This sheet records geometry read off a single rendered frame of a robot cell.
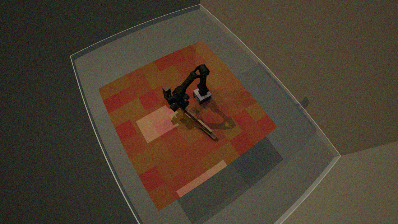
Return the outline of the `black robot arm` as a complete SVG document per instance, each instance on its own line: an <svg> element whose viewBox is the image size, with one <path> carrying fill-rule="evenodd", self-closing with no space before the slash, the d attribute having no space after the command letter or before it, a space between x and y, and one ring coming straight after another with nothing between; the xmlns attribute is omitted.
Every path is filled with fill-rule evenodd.
<svg viewBox="0 0 398 224"><path fill-rule="evenodd" d="M199 70L200 75L197 75L195 73L196 70ZM197 85L197 87L199 89L199 94L201 96L207 95L207 92L209 91L209 89L206 86L206 78L207 78L207 75L209 75L209 72L210 71L205 66L205 64L197 66L192 72L190 72L190 75L186 78L186 80L182 83L182 85L175 88L175 90L172 93L173 95L171 97L167 98L168 104L171 105L171 104L175 103L176 101L183 100L183 95L185 95L186 89L196 78L200 78L200 83ZM186 100L186 101L183 100L181 103L178 104L178 106L181 106L183 109L185 109L188 106L188 103L189 103L188 100Z"/></svg>

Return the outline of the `long brown wooden rail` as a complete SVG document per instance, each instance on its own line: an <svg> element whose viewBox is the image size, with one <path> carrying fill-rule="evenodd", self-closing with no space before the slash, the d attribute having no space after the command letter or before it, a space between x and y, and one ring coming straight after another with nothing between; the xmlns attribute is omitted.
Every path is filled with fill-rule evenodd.
<svg viewBox="0 0 398 224"><path fill-rule="evenodd" d="M182 107L180 107L188 116L190 116L196 123L198 123L200 126L203 126L205 128L205 130L211 134L213 131L206 126L200 119L198 119L193 113L191 113L187 108L183 109Z"/></svg>

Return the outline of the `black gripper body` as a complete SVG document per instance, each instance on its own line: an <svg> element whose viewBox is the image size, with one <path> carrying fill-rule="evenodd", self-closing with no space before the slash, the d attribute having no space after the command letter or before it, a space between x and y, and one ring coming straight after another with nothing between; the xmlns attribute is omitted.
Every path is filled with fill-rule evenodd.
<svg viewBox="0 0 398 224"><path fill-rule="evenodd" d="M189 99L189 95L187 95L186 93L185 93L185 95L183 95L183 100L188 100ZM178 109L178 104L179 103L181 103L183 100L181 100L181 101L176 101L176 103L175 104L172 104L171 106L170 106L170 108L175 112L177 109Z"/></svg>

